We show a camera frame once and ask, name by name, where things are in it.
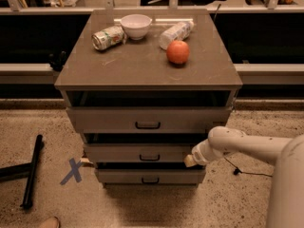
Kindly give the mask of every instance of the drawer handle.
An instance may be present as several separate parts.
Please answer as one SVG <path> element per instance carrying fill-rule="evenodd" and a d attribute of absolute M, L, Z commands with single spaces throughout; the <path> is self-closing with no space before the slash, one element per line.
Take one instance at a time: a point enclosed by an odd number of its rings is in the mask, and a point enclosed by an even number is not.
<path fill-rule="evenodd" d="M 147 158 L 147 157 L 143 157 L 142 155 L 140 155 L 140 160 L 142 162 L 157 162 L 159 161 L 161 158 L 161 155 L 158 155 L 156 158 Z"/>
<path fill-rule="evenodd" d="M 160 122 L 135 122 L 137 129 L 159 129 L 161 127 Z"/>
<path fill-rule="evenodd" d="M 142 178 L 142 184 L 158 184 L 160 182 L 160 178 L 156 178 L 155 180 L 144 180 Z"/>

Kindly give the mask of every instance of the speckled floor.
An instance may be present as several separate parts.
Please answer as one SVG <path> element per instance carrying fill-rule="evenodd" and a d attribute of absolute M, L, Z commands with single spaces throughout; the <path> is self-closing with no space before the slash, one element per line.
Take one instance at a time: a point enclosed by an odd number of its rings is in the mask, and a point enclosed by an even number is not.
<path fill-rule="evenodd" d="M 237 102 L 228 126 L 248 134 L 295 137 L 304 133 L 304 102 Z M 69 160 L 83 155 L 62 101 L 0 102 L 0 167 L 30 162 L 37 134 L 45 147 L 37 170 L 33 207 L 22 203 L 26 179 L 0 182 L 0 227 L 38 227 L 51 216 L 63 228 L 95 227 L 264 227 L 272 179 L 233 175 L 226 160 L 207 166 L 199 187 L 111 185 L 103 188 L 92 167 L 82 181 L 61 180 Z M 229 161 L 242 171 L 272 174 L 274 168 L 242 154 Z"/>

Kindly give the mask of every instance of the clear bottle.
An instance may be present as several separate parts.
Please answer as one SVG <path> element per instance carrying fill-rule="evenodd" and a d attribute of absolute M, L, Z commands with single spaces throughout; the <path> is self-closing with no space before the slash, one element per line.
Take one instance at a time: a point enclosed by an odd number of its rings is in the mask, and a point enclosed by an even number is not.
<path fill-rule="evenodd" d="M 167 49 L 169 44 L 174 40 L 182 41 L 187 38 L 194 26 L 192 21 L 178 22 L 173 27 L 164 31 L 159 39 L 160 47 Z"/>

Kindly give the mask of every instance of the silver can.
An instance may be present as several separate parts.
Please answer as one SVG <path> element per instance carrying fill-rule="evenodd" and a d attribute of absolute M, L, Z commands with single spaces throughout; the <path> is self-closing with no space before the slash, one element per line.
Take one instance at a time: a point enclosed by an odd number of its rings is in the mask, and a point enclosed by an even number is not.
<path fill-rule="evenodd" d="M 97 50 L 104 50 L 124 40 L 124 31 L 122 27 L 114 26 L 105 28 L 92 35 L 93 46 Z"/>

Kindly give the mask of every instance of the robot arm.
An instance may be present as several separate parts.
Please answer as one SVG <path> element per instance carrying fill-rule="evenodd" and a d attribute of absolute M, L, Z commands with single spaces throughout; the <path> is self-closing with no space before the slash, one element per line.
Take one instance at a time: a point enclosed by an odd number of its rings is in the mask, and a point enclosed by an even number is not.
<path fill-rule="evenodd" d="M 235 152 L 275 166 L 267 228 L 298 228 L 304 224 L 304 135 L 294 139 L 247 136 L 227 127 L 215 127 L 208 139 L 192 149 L 186 166 L 206 165 Z"/>

